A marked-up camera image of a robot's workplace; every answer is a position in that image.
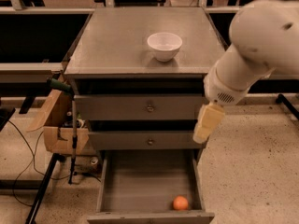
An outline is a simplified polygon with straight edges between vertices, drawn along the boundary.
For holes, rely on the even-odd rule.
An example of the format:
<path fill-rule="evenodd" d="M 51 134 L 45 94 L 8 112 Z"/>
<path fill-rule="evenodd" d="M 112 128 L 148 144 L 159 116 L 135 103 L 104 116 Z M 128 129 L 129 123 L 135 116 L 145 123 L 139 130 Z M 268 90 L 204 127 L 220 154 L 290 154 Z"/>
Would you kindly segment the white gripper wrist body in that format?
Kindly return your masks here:
<path fill-rule="evenodd" d="M 204 78 L 205 97 L 216 105 L 236 105 L 243 99 L 249 90 L 235 91 L 223 84 L 217 75 L 217 70 L 212 67 Z"/>

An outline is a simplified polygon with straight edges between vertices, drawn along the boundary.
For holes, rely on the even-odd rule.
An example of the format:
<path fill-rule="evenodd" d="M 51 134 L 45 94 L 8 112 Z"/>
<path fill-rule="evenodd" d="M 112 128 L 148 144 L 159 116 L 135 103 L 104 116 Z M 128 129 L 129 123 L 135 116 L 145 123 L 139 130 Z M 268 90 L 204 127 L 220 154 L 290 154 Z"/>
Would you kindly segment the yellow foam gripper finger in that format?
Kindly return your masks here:
<path fill-rule="evenodd" d="M 202 105 L 193 131 L 193 141 L 197 144 L 204 143 L 221 123 L 225 116 L 224 108 L 220 105 L 209 103 Z"/>

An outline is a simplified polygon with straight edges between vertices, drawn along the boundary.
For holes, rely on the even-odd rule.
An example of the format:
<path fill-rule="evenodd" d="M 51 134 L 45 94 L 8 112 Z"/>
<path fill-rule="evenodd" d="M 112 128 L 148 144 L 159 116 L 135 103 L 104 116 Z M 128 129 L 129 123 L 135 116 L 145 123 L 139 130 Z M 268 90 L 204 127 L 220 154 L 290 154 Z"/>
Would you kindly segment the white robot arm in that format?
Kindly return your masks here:
<path fill-rule="evenodd" d="M 258 80 L 280 72 L 299 76 L 299 15 L 294 1 L 257 0 L 243 6 L 229 27 L 231 45 L 204 78 L 208 103 L 199 111 L 193 141 L 201 144 Z"/>

